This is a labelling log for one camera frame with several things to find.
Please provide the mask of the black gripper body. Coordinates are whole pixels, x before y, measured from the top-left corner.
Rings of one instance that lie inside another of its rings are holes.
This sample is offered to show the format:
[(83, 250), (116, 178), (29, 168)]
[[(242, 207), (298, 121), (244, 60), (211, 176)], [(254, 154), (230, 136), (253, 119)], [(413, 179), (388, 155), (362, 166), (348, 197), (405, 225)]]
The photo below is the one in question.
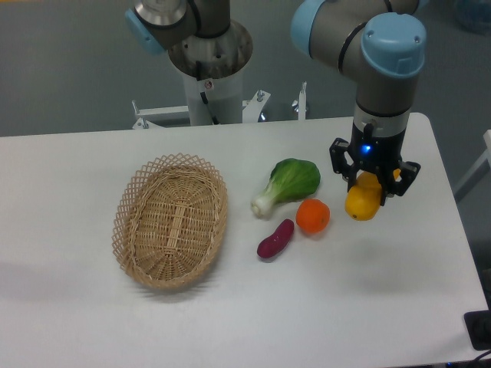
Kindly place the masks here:
[(401, 161), (406, 128), (406, 114), (395, 117), (355, 114), (348, 148), (352, 159), (348, 178), (354, 179), (357, 172), (363, 170), (383, 179), (393, 179), (393, 172)]

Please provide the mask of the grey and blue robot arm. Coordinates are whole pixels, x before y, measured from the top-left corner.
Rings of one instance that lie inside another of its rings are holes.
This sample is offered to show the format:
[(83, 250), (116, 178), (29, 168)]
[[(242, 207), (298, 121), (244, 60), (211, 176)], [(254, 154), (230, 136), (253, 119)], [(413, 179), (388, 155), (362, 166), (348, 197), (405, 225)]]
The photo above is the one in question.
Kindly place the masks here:
[[(291, 23), (294, 46), (357, 85), (349, 140), (330, 148), (333, 170), (352, 186), (374, 174), (383, 198), (402, 196), (420, 171), (401, 148), (427, 33), (420, 1), (305, 1)], [(194, 126), (241, 123), (242, 72), (252, 38), (228, 1), (137, 1), (125, 19), (151, 54), (166, 52), (183, 76)]]

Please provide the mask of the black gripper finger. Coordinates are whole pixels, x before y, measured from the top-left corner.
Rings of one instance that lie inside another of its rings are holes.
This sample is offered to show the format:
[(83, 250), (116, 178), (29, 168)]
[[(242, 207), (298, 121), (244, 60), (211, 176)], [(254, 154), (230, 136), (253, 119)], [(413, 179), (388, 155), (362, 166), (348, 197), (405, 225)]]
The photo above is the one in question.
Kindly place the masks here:
[(336, 138), (329, 148), (333, 171), (341, 175), (347, 183), (347, 191), (356, 184), (360, 171), (359, 160), (353, 156), (351, 144), (342, 138)]
[(381, 185), (380, 205), (387, 197), (403, 196), (413, 184), (421, 169), (419, 163), (399, 160), (394, 166), (379, 166), (377, 180)]

